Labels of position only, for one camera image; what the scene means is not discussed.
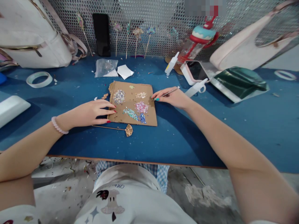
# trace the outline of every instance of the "pink beaded bracelet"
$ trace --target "pink beaded bracelet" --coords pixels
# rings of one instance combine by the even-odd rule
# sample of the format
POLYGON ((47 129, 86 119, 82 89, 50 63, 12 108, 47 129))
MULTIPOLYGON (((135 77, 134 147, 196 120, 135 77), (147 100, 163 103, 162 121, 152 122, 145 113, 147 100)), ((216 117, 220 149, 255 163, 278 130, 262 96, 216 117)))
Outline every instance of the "pink beaded bracelet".
POLYGON ((51 118, 51 121, 52 121, 54 127, 57 129, 57 131, 59 131, 59 132, 62 133, 62 134, 68 134, 69 132, 65 132, 65 131, 61 130, 61 128, 57 125, 55 119, 56 119, 56 117, 52 117, 52 118, 51 118))

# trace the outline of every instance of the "tape roll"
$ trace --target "tape roll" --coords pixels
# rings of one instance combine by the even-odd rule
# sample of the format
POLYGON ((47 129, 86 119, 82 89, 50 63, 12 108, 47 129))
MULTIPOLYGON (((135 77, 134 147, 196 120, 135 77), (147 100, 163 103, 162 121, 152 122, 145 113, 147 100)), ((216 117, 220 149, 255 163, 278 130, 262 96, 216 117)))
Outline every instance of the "tape roll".
POLYGON ((42 88, 45 87, 47 85, 49 85, 52 82, 53 78, 52 76, 47 73, 47 72, 37 72, 37 73, 33 73, 32 75, 30 75, 27 79, 26 79, 26 83, 33 87, 33 88, 42 88), (37 84, 33 84, 33 81, 41 76, 47 76, 47 79, 43 82, 37 83, 37 84))
POLYGON ((283 71, 283 70, 276 70, 274 72, 275 75, 277 75, 279 78, 285 79, 285 80, 289 80, 289 81, 294 81, 297 79, 296 76, 294 76, 292 73, 283 71))

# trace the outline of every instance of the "gold ornament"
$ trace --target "gold ornament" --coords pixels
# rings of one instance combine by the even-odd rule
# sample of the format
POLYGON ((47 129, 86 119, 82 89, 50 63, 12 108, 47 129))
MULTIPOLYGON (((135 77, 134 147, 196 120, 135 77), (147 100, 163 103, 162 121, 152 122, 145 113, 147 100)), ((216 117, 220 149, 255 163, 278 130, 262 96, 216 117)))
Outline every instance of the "gold ornament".
POLYGON ((102 97, 103 100, 107 99, 108 93, 104 94, 104 96, 102 97))
MULTIPOLYGON (((103 126, 97 126, 97 125, 92 125, 94 127, 99 127, 99 128, 109 128, 109 127, 103 127, 103 126)), ((130 124, 127 125, 126 129, 120 129, 120 128, 109 128, 109 129, 116 129, 116 130, 122 130, 126 132, 127 137, 131 136, 133 133, 133 128, 130 124)))

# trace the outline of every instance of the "smartphone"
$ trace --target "smartphone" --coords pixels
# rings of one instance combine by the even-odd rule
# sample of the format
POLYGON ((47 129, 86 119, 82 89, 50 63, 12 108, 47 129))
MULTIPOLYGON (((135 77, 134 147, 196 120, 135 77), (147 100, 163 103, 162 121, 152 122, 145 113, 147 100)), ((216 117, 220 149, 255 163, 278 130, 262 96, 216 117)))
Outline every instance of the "smartphone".
POLYGON ((202 74, 202 66, 199 61, 186 61, 186 65, 189 68, 189 71, 194 80, 204 80, 207 78, 206 74, 202 74))
POLYGON ((94 13, 93 27, 96 36, 97 54, 110 57, 109 17, 107 14, 94 13))
POLYGON ((181 66, 181 71, 189 85, 194 85, 196 82, 208 78, 199 61, 185 61, 181 66))

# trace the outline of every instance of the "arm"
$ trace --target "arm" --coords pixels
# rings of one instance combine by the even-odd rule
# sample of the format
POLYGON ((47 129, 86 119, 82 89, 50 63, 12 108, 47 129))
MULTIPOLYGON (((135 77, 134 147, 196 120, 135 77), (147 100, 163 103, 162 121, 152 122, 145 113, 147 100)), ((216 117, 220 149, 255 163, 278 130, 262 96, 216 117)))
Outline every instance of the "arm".
POLYGON ((152 98, 184 109, 205 135, 229 169, 243 220, 246 223, 255 220, 296 223, 299 196, 274 165, 246 139, 182 91, 161 97, 172 89, 159 91, 152 98))
MULTIPOLYGON (((76 107, 56 118, 58 126, 68 131, 73 127, 89 126, 94 124, 104 124, 108 119, 96 119, 97 116, 114 114, 114 110, 104 110, 102 108, 114 105, 106 100, 96 100, 76 107)), ((49 152, 54 143, 62 136, 55 129, 52 122, 47 123, 35 132, 26 136, 0 155, 0 198, 7 195, 14 195, 18 185, 31 184, 31 172, 40 164, 45 155, 49 152)), ((32 187, 26 187, 27 193, 33 196, 32 187)), ((28 204, 32 204, 32 197, 26 200, 28 204)), ((14 205, 24 204, 22 200, 10 200, 9 206, 6 200, 0 201, 0 211, 14 205)))

